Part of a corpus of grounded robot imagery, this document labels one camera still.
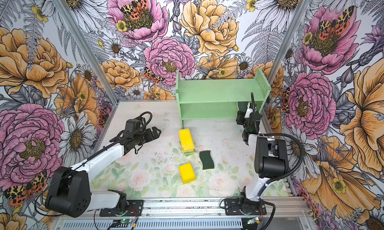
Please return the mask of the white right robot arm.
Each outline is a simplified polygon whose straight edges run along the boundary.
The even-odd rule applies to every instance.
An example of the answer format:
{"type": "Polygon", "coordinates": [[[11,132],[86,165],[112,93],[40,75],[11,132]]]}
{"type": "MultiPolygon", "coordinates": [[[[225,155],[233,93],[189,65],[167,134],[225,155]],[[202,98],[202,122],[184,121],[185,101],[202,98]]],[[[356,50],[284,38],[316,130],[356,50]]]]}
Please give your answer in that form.
{"type": "Polygon", "coordinates": [[[238,111],[236,122],[244,127],[242,134],[244,143],[255,151],[256,172],[256,176],[241,192],[242,202],[258,202],[263,191],[290,170],[286,142],[260,134],[260,120],[261,115],[250,106],[238,111]]]}

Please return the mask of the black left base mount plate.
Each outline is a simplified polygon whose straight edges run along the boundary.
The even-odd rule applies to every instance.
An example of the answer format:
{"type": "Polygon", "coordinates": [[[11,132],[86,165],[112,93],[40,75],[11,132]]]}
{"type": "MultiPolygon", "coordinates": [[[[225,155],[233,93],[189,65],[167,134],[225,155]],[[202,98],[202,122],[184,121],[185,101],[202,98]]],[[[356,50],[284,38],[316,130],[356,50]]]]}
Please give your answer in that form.
{"type": "Polygon", "coordinates": [[[140,217],[144,200],[126,200],[113,209],[101,209],[100,217],[140,217]]]}

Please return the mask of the yellow sponge lying alone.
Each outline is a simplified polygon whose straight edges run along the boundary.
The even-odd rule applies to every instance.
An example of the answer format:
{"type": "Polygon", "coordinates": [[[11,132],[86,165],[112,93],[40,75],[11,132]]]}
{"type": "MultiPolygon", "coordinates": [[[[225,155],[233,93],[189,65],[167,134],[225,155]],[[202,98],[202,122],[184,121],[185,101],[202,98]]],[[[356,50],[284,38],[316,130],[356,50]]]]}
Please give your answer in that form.
{"type": "Polygon", "coordinates": [[[179,171],[184,185],[196,180],[196,175],[191,163],[179,166],[179,171]]]}

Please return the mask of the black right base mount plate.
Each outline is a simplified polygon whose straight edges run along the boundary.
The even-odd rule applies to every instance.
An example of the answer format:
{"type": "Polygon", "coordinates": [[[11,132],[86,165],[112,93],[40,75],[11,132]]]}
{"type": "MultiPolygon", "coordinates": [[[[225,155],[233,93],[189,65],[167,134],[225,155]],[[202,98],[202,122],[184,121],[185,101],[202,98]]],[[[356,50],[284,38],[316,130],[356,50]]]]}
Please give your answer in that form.
{"type": "Polygon", "coordinates": [[[226,198],[220,203],[227,216],[261,216],[266,215],[266,207],[261,202],[240,198],[226,198]]]}

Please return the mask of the yellow sponge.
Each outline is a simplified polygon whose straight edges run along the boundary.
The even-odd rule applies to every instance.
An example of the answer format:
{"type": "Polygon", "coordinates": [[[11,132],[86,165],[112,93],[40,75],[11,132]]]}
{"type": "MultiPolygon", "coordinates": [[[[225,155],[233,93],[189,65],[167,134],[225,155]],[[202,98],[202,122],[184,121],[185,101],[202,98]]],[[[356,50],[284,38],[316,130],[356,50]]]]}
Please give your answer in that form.
{"type": "Polygon", "coordinates": [[[195,149],[195,144],[189,129],[179,130],[179,138],[183,153],[189,153],[195,149]]]}

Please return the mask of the green metal shelf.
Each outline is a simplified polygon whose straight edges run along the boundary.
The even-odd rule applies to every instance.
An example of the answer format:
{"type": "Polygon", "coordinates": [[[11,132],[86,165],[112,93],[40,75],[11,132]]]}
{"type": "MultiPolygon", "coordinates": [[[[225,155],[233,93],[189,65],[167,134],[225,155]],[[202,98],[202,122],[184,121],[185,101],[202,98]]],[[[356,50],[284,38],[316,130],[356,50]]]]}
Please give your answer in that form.
{"type": "Polygon", "coordinates": [[[261,69],[254,78],[245,79],[181,80],[177,72],[175,96],[181,128],[189,120],[235,119],[238,103],[251,102],[251,94],[261,112],[271,90],[261,69]]]}

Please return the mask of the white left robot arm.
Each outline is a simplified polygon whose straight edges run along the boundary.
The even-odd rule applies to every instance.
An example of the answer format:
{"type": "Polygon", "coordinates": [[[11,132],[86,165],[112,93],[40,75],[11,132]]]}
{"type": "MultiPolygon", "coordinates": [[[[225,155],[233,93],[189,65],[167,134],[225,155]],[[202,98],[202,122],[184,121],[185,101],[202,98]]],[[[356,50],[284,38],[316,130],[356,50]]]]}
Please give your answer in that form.
{"type": "Polygon", "coordinates": [[[92,192],[92,180],[129,151],[137,153],[144,144],[157,140],[161,133],[156,127],[133,133],[121,131],[108,146],[86,160],[71,167],[60,167],[48,187],[45,208],[73,218],[101,209],[125,213],[128,210],[127,195],[117,190],[92,192]]]}

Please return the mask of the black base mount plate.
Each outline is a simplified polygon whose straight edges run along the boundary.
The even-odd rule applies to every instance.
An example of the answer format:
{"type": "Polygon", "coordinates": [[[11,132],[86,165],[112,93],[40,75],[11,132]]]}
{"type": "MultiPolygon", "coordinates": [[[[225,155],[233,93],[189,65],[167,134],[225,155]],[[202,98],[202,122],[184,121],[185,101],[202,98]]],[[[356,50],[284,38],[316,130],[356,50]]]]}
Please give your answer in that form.
{"type": "Polygon", "coordinates": [[[266,207],[261,202],[240,198],[226,198],[220,203],[227,216],[261,216],[266,215],[266,207]]]}
{"type": "Polygon", "coordinates": [[[126,200],[113,209],[101,209],[100,217],[140,217],[144,200],[126,200]]]}

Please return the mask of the green-yellow sponge in stack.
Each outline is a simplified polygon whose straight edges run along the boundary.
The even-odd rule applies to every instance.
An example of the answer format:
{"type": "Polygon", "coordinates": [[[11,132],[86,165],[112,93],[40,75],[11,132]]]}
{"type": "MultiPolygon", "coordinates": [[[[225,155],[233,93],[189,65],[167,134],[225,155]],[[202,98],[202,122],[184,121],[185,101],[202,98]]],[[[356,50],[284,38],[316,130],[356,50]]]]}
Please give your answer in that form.
{"type": "Polygon", "coordinates": [[[196,153],[195,150],[195,144],[189,144],[189,145],[182,145],[182,154],[184,154],[186,157],[189,157],[191,155],[194,155],[196,153]]]}

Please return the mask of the aluminium rail frame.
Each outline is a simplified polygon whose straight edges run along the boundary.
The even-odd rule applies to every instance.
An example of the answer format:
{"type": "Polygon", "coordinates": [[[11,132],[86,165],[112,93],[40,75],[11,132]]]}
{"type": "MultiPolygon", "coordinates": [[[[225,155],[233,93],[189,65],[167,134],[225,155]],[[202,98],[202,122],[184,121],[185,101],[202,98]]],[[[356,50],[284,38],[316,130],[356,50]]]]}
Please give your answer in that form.
{"type": "Polygon", "coordinates": [[[144,199],[137,215],[113,216],[90,211],[78,218],[60,217],[53,230],[314,230],[309,208],[300,197],[266,197],[276,207],[244,215],[224,198],[144,199]]]}

